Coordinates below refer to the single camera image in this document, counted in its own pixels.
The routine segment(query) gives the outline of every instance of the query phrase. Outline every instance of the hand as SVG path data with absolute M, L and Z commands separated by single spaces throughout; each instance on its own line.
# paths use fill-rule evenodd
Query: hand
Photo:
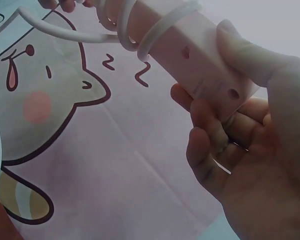
M 300 240 L 300 59 L 242 39 L 229 21 L 217 27 L 217 43 L 227 64 L 267 87 L 269 104 L 251 98 L 220 122 L 206 100 L 174 85 L 194 125 L 188 163 L 241 240 Z
M 45 9 L 54 10 L 58 5 L 55 0 L 38 0 L 40 5 Z M 85 7 L 91 8 L 93 7 L 93 0 L 86 0 L 83 5 Z M 75 0 L 59 0 L 59 4 L 63 11 L 67 13 L 72 13 L 75 10 L 76 3 Z

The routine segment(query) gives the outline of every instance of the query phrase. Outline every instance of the pink fabric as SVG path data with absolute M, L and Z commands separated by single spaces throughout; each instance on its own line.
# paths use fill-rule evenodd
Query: pink fabric
M 107 32 L 93 8 L 62 15 L 45 20 Z M 2 60 L 15 49 L 26 54 Z M 37 30 L 0 55 L 0 201 L 25 240 L 194 240 L 215 220 L 221 206 L 187 164 L 192 124 L 174 82 L 119 44 Z

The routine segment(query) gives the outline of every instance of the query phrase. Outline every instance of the striped tail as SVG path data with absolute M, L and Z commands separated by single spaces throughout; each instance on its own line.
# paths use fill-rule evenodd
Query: striped tail
M 24 224 L 45 223 L 54 211 L 42 190 L 4 167 L 0 172 L 0 202 L 11 217 Z

